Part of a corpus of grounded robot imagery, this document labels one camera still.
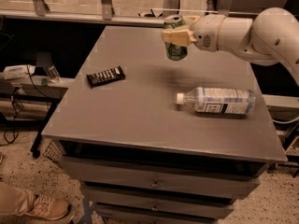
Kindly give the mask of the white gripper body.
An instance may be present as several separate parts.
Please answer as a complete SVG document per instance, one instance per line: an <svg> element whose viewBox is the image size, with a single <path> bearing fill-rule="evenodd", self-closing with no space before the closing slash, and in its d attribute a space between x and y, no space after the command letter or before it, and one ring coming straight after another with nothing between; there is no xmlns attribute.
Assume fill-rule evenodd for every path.
<svg viewBox="0 0 299 224"><path fill-rule="evenodd" d="M224 19L224 15L206 15L200 18L193 27L194 36L197 39L194 45L200 50L217 51L217 40Z"/></svg>

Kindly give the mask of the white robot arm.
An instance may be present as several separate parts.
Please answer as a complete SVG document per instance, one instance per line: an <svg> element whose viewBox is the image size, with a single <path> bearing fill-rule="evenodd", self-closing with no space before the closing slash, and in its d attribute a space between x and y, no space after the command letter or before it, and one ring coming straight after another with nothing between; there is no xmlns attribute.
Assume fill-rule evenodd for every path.
<svg viewBox="0 0 299 224"><path fill-rule="evenodd" d="M181 25L164 28L162 40L200 50L227 51L237 58L259 64L281 63L299 84L299 21L287 10L272 7L255 19L210 14L180 16Z"/></svg>

